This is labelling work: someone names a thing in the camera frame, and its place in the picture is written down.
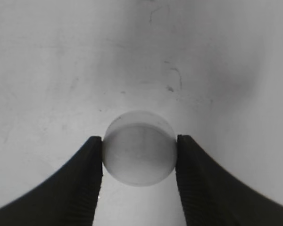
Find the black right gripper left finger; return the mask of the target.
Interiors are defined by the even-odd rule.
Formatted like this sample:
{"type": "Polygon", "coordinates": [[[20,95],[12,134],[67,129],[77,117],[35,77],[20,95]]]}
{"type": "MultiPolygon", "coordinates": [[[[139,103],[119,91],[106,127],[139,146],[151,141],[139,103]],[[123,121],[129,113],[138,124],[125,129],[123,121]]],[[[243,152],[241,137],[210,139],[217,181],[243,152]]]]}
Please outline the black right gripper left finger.
{"type": "Polygon", "coordinates": [[[102,177],[102,140],[90,137],[57,172],[1,207],[0,226],[91,226],[102,177]]]}

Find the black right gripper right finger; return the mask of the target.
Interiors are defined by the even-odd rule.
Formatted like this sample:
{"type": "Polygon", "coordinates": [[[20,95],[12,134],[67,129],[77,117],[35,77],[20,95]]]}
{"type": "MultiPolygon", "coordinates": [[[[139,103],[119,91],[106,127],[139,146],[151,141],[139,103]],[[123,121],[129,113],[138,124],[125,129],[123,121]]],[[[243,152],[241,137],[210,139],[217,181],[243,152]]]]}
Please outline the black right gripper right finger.
{"type": "Polygon", "coordinates": [[[188,135],[177,137],[176,182],[189,226],[283,226],[283,206],[251,189],[188,135]]]}

